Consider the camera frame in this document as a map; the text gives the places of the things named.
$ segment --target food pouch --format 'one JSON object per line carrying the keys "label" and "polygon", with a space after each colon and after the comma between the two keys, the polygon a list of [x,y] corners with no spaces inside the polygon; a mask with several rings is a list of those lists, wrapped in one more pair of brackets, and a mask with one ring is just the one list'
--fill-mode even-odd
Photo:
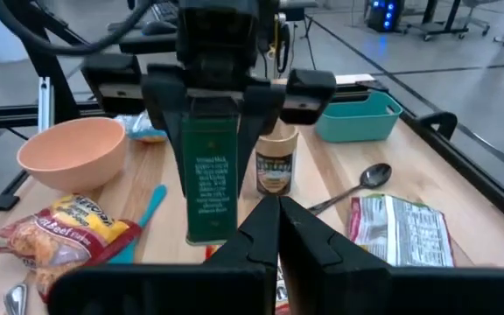
{"label": "food pouch", "polygon": [[114,220],[91,199],[73,194],[1,228],[0,254],[13,254],[35,271],[38,292],[46,300],[63,274],[106,262],[140,234],[136,223]]}

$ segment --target orange bowl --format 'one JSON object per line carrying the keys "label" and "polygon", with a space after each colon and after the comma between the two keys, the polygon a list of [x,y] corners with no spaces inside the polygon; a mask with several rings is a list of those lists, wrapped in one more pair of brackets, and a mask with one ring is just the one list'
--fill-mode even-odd
{"label": "orange bowl", "polygon": [[105,117],[57,124],[33,136],[18,163],[40,183],[66,193],[104,185],[122,168],[128,149],[123,126]]}

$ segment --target green box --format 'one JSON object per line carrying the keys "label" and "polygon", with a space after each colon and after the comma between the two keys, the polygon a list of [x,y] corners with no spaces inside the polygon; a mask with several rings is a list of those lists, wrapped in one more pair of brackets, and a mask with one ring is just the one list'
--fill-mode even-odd
{"label": "green box", "polygon": [[186,240],[192,245],[224,242],[237,229],[237,123],[236,117],[182,120]]}
{"label": "green box", "polygon": [[330,103],[315,129],[330,143],[385,140],[402,111],[390,95],[375,91],[366,101]]}

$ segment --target wooden tabletop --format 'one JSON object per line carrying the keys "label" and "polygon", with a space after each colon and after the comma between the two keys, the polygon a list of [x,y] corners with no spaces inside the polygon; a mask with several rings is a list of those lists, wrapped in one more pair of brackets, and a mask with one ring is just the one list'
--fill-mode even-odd
{"label": "wooden tabletop", "polygon": [[[342,76],[339,82],[367,76]],[[406,124],[398,121],[387,141],[374,143],[324,143],[313,127],[300,127],[296,172],[290,196],[304,207],[315,205],[357,184],[369,165],[386,162],[393,167],[392,179],[380,190],[412,201],[421,201],[445,215],[453,238],[458,266],[494,264],[504,267],[504,214],[447,164]],[[248,162],[239,200],[242,222],[261,199],[256,191],[254,155]],[[123,171],[104,187],[87,196],[115,218],[138,221],[151,192],[158,184],[168,194],[151,219],[137,245],[140,263],[200,263],[205,248],[186,243],[186,201],[178,169],[168,143],[129,144]],[[372,192],[363,191],[358,195]],[[0,213],[0,227],[36,213],[63,195],[29,178],[16,195],[21,201],[8,213]],[[319,217],[346,233],[349,203],[342,202]],[[14,284],[30,284],[28,315],[45,314],[32,274],[12,255],[0,255],[0,315],[3,294]]]}

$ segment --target gray floor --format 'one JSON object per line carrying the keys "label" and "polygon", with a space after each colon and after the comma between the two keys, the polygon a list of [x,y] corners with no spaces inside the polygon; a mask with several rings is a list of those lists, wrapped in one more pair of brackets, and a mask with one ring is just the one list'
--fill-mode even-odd
{"label": "gray floor", "polygon": [[[488,36],[483,38],[474,26],[464,40],[443,35],[430,42],[423,42],[417,30],[405,36],[382,35],[364,27],[362,1],[357,0],[355,6],[352,0],[332,3],[332,10],[311,11],[317,22],[311,28],[317,68],[336,74],[373,74],[417,115],[438,110],[455,113],[460,125],[452,139],[454,145],[504,185],[504,48],[492,42],[494,34],[504,32],[504,1],[475,11],[475,17],[490,22],[492,30]],[[121,20],[128,12],[124,0],[65,0],[50,5],[88,40],[104,35],[107,23]],[[449,9],[449,2],[442,1],[437,19],[445,18]],[[467,8],[461,8],[458,15],[467,12]],[[403,22],[418,19],[406,17]],[[311,68],[307,42],[300,38],[305,27],[302,23],[297,26],[293,66]],[[140,60],[147,63],[176,59],[173,54],[163,54]],[[80,60],[61,58],[60,62],[75,96],[79,100],[89,97],[88,86],[76,71]],[[256,71],[263,74],[260,59]],[[0,65],[0,106],[33,103],[37,82],[38,76],[28,60]],[[31,135],[34,128],[19,131]],[[15,154],[21,143],[10,132],[0,131],[0,192],[19,171]]]}

